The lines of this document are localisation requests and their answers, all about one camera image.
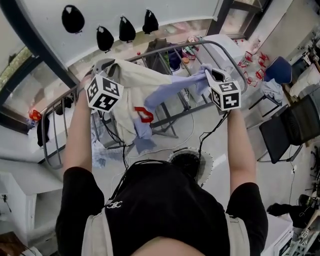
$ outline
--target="person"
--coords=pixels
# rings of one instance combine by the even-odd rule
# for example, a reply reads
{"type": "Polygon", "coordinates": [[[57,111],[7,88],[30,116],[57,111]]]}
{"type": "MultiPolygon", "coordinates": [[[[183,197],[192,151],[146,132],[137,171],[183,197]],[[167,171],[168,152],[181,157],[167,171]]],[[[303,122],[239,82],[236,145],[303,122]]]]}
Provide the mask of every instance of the person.
{"type": "MultiPolygon", "coordinates": [[[[89,75],[80,86],[88,82],[89,75]]],[[[82,90],[64,153],[61,209],[55,228],[61,256],[260,255],[268,219],[256,184],[255,155],[239,109],[231,110],[227,118],[230,199],[226,213],[194,179],[164,161],[133,164],[112,201],[105,204],[92,174],[90,121],[91,109],[82,90]],[[241,228],[230,235],[234,225],[241,228]],[[246,243],[246,253],[235,249],[235,244],[243,247],[246,243]]]]}

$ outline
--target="gray metal rail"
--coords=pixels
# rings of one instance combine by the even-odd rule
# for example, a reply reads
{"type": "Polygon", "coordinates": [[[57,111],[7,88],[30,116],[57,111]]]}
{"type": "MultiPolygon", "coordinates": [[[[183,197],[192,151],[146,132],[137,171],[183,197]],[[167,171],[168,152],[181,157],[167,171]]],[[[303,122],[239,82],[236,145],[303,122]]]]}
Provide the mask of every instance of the gray metal rail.
{"type": "MultiPolygon", "coordinates": [[[[155,59],[154,59],[154,63],[151,69],[154,68],[155,63],[157,61],[159,61],[159,63],[162,64],[164,70],[166,70],[166,72],[168,73],[168,75],[172,75],[172,72],[170,70],[170,68],[166,65],[165,60],[163,58],[163,56],[161,55],[161,53],[165,53],[169,50],[174,50],[174,52],[178,55],[179,59],[181,60],[181,63],[183,64],[184,68],[186,69],[187,73],[189,76],[192,75],[192,72],[190,71],[190,69],[188,68],[188,66],[182,61],[181,56],[178,54],[177,49],[179,48],[183,48],[183,47],[190,47],[190,46],[203,46],[203,48],[206,50],[206,52],[208,53],[208,55],[212,58],[212,60],[216,63],[216,65],[221,69],[221,66],[219,65],[219,63],[215,60],[214,56],[212,55],[212,53],[208,50],[206,45],[215,45],[217,47],[219,47],[224,54],[227,56],[227,58],[230,60],[230,62],[232,63],[232,65],[234,66],[234,68],[237,70],[238,74],[240,75],[240,77],[243,80],[243,84],[244,87],[241,89],[241,93],[245,93],[247,88],[248,88],[248,84],[247,84],[247,80],[244,76],[244,74],[242,73],[242,71],[239,69],[237,63],[233,60],[233,58],[230,56],[230,54],[228,53],[228,51],[220,44],[218,44],[217,42],[214,41],[198,41],[198,42],[191,42],[191,43],[180,43],[180,44],[176,44],[176,45],[172,45],[172,46],[168,46],[162,49],[158,49],[158,50],[154,50],[154,51],[150,51],[132,58],[127,59],[127,61],[129,62],[135,62],[137,60],[142,59],[143,63],[145,66],[147,66],[145,58],[146,57],[150,57],[152,55],[155,55],[155,59]]],[[[203,61],[198,57],[197,52],[194,52],[193,49],[191,49],[192,52],[194,53],[196,59],[199,61],[200,64],[203,63],[203,61]]],[[[62,100],[62,111],[63,111],[63,122],[64,122],[64,129],[65,129],[65,136],[68,137],[68,131],[67,131],[67,125],[66,125],[66,116],[65,116],[65,103],[64,103],[64,97],[69,96],[71,93],[76,92],[77,87],[74,87],[72,89],[70,89],[69,91],[67,91],[66,93],[64,93],[62,96],[60,96],[59,98],[57,98],[56,100],[54,100],[51,104],[48,105],[48,107],[42,112],[42,116],[45,117],[46,115],[49,115],[50,113],[52,113],[53,115],[53,129],[54,129],[54,140],[55,140],[55,145],[56,145],[56,151],[53,152],[53,154],[50,154],[51,156],[54,155],[55,153],[58,154],[58,160],[59,160],[59,164],[53,166],[50,161],[49,161],[49,155],[48,155],[48,149],[47,149],[47,145],[46,145],[46,141],[45,141],[45,119],[42,118],[41,122],[42,122],[42,141],[43,141],[43,151],[44,151],[44,159],[45,161],[48,163],[48,165],[53,168],[53,169],[60,169],[63,167],[63,163],[61,161],[61,156],[60,156],[60,150],[61,148],[59,148],[58,146],[58,140],[57,140],[57,134],[56,134],[56,123],[55,123],[55,105],[57,103],[59,103],[62,100]]],[[[203,105],[191,108],[191,106],[189,105],[189,103],[186,101],[186,99],[184,98],[184,96],[182,95],[181,92],[178,93],[178,97],[179,100],[183,106],[183,112],[175,114],[175,115],[170,115],[167,106],[165,105],[165,103],[163,102],[160,106],[163,109],[163,112],[166,116],[165,119],[162,120],[158,120],[157,122],[151,123],[150,127],[152,128],[152,134],[158,134],[158,135],[163,135],[163,136],[170,136],[173,138],[178,138],[178,136],[176,135],[176,132],[174,130],[174,123],[181,117],[184,117],[186,115],[189,115],[191,113],[194,113],[196,111],[199,111],[201,109],[204,108],[208,108],[214,105],[213,102],[208,102],[208,100],[206,99],[206,97],[204,95],[202,95],[202,98],[204,100],[203,105]],[[168,129],[172,130],[173,135],[166,133],[168,131],[168,129]]],[[[111,125],[113,126],[113,129],[115,130],[115,132],[117,133],[117,128],[116,128],[116,120],[113,119],[113,115],[111,113],[112,116],[112,120],[110,120],[108,123],[111,123],[111,125]]],[[[115,143],[119,143],[119,147],[121,147],[121,143],[120,142],[114,142],[111,145],[115,144],[115,143]]]]}

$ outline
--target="black cap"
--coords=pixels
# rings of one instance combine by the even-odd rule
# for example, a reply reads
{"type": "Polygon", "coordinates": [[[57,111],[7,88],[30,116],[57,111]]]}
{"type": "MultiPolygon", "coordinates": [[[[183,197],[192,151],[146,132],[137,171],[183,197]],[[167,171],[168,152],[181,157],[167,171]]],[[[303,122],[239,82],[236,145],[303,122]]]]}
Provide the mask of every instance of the black cap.
{"type": "Polygon", "coordinates": [[[114,37],[104,26],[99,26],[96,29],[96,42],[101,51],[109,51],[112,45],[114,44],[114,41],[114,37]]]}
{"type": "Polygon", "coordinates": [[[66,5],[62,12],[62,24],[66,31],[77,34],[83,29],[85,18],[77,7],[66,5]]]}
{"type": "Polygon", "coordinates": [[[146,10],[145,17],[144,17],[144,25],[142,30],[145,34],[150,34],[152,31],[156,31],[159,29],[159,24],[157,21],[156,16],[150,10],[146,10]]]}
{"type": "Polygon", "coordinates": [[[119,27],[119,39],[123,42],[133,41],[136,38],[136,30],[131,22],[124,16],[121,17],[119,27]]]}

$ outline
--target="black t-shirt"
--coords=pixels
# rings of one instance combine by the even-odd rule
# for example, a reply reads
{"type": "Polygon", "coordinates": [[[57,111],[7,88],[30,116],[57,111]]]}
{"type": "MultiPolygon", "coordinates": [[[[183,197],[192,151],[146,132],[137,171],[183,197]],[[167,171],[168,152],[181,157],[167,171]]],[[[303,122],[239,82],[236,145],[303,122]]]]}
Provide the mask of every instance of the black t-shirt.
{"type": "MultiPolygon", "coordinates": [[[[155,237],[182,241],[205,255],[230,254],[223,207],[179,169],[159,163],[136,165],[129,169],[112,202],[115,204],[106,207],[105,213],[114,256],[129,256],[155,237]]],[[[99,214],[104,203],[92,173],[79,167],[64,173],[56,223],[62,256],[81,255],[87,218],[99,214]]],[[[267,239],[268,219],[258,186],[239,186],[226,212],[244,221],[250,255],[260,255],[267,239]]]]}

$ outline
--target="clothes drying rack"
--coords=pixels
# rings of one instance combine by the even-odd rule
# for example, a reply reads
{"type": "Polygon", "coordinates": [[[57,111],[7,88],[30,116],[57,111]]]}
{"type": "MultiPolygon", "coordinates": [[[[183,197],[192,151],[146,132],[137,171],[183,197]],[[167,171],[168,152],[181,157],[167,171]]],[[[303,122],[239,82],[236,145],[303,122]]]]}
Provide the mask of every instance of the clothes drying rack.
{"type": "MultiPolygon", "coordinates": [[[[163,55],[161,53],[165,53],[165,52],[168,52],[169,50],[173,50],[175,52],[175,54],[178,56],[178,58],[181,60],[181,63],[182,65],[184,66],[185,70],[187,71],[188,73],[188,76],[191,76],[192,75],[192,72],[191,70],[189,69],[189,67],[182,61],[182,58],[181,56],[179,55],[177,49],[180,49],[180,48],[184,48],[184,47],[190,47],[189,49],[193,52],[193,54],[195,55],[195,58],[196,60],[202,64],[203,63],[203,60],[201,60],[201,58],[197,55],[197,52],[192,49],[192,46],[200,46],[200,47],[203,47],[204,50],[207,52],[207,54],[210,56],[210,58],[213,60],[213,67],[216,67],[216,68],[219,68],[219,69],[222,69],[222,67],[220,66],[220,64],[215,60],[214,56],[212,55],[212,53],[209,51],[207,45],[214,45],[214,46],[217,46],[218,48],[220,48],[224,54],[227,56],[227,58],[230,60],[230,62],[232,63],[232,65],[234,66],[235,70],[237,71],[237,73],[240,75],[241,79],[243,80],[243,85],[242,85],[242,88],[241,88],[241,93],[245,93],[246,90],[247,90],[247,80],[244,76],[244,74],[242,73],[242,71],[239,69],[237,63],[234,61],[234,59],[230,56],[230,54],[228,53],[228,51],[222,46],[220,45],[219,43],[217,42],[214,42],[214,41],[207,41],[207,40],[203,40],[203,41],[197,41],[197,42],[188,42],[188,43],[179,43],[179,44],[176,44],[176,45],[172,45],[172,46],[168,46],[168,47],[165,47],[165,48],[162,48],[162,49],[157,49],[157,50],[154,50],[154,51],[150,51],[150,52],[147,52],[147,53],[144,53],[144,54],[141,54],[141,55],[137,55],[135,57],[132,57],[132,58],[129,58],[127,59],[127,61],[129,62],[136,62],[138,60],[142,60],[144,65],[146,67],[147,66],[147,63],[146,63],[146,60],[145,58],[146,57],[151,57],[151,56],[155,56],[155,59],[154,59],[154,62],[153,62],[153,66],[155,66],[155,63],[160,63],[162,65],[162,67],[164,68],[164,70],[166,70],[166,73],[168,75],[172,75],[172,71],[170,70],[170,68],[168,67],[168,65],[166,64],[166,61],[163,57],[163,55]]],[[[71,88],[69,91],[67,91],[66,93],[64,93],[62,96],[60,96],[59,98],[57,98],[55,101],[53,101],[51,104],[49,104],[47,106],[46,109],[44,109],[44,111],[42,112],[42,120],[41,120],[41,124],[42,124],[42,141],[43,141],[43,151],[44,151],[44,160],[47,162],[47,164],[57,170],[57,169],[60,169],[63,167],[63,163],[62,163],[62,160],[61,160],[61,156],[60,156],[60,151],[62,151],[65,146],[62,146],[62,147],[59,147],[58,146],[58,140],[57,140],[57,131],[56,131],[56,121],[55,121],[55,107],[60,104],[62,102],[62,112],[63,112],[63,122],[64,122],[64,132],[65,132],[65,136],[68,137],[68,130],[67,130],[67,123],[66,123],[66,115],[65,115],[65,101],[63,100],[65,97],[67,96],[70,96],[71,94],[73,93],[73,95],[75,95],[74,97],[74,104],[76,105],[77,104],[77,86],[75,86],[74,88],[71,88]],[[55,147],[56,147],[56,150],[54,152],[52,152],[50,155],[48,155],[48,149],[47,149],[47,144],[46,144],[46,138],[45,138],[45,116],[46,115],[52,115],[52,119],[53,119],[53,131],[54,131],[54,141],[55,141],[55,147]],[[54,156],[55,154],[57,154],[58,156],[58,162],[59,164],[57,165],[53,165],[51,164],[50,162],[50,157],[54,156]]],[[[180,92],[178,92],[177,94],[179,100],[180,100],[180,103],[182,104],[183,106],[183,111],[180,112],[180,113],[177,113],[177,114],[174,114],[174,115],[170,115],[169,113],[169,110],[166,106],[166,104],[163,102],[160,104],[163,112],[164,112],[164,115],[165,115],[165,118],[164,119],[159,119],[159,115],[157,114],[157,112],[155,112],[155,115],[157,116],[158,118],[158,121],[155,121],[155,122],[152,122],[150,124],[150,127],[152,128],[152,134],[156,134],[156,135],[161,135],[161,136],[168,136],[168,137],[172,137],[172,138],[178,138],[177,134],[176,134],[176,131],[174,129],[174,124],[175,122],[179,119],[179,118],[182,118],[186,115],[189,115],[189,114],[192,114],[196,111],[199,111],[199,110],[202,110],[202,109],[205,109],[205,108],[208,108],[208,107],[211,107],[214,105],[213,101],[212,101],[212,98],[211,99],[208,99],[206,98],[204,95],[202,95],[202,98],[203,98],[203,101],[204,101],[204,104],[200,105],[200,106],[196,106],[196,107],[191,107],[189,102],[186,101],[186,99],[184,98],[183,94],[180,92]]],[[[93,118],[93,116],[91,117],[93,119],[93,127],[94,127],[94,130],[95,130],[95,134],[97,136],[97,139],[99,140],[99,136],[98,136],[98,132],[97,132],[97,127],[96,127],[96,124],[95,124],[95,119],[93,118]]],[[[117,128],[116,128],[116,120],[115,120],[115,117],[114,115],[112,114],[112,112],[110,112],[110,119],[108,119],[107,121],[105,121],[105,124],[106,125],[111,125],[112,129],[113,129],[113,132],[118,135],[118,132],[117,132],[117,128]]],[[[116,149],[116,148],[119,148],[119,147],[123,147],[123,143],[121,141],[111,141],[111,142],[108,142],[107,144],[104,145],[107,149],[116,149]]],[[[128,150],[127,150],[127,153],[130,151],[130,149],[132,149],[134,145],[129,145],[128,146],[128,150]]]]}

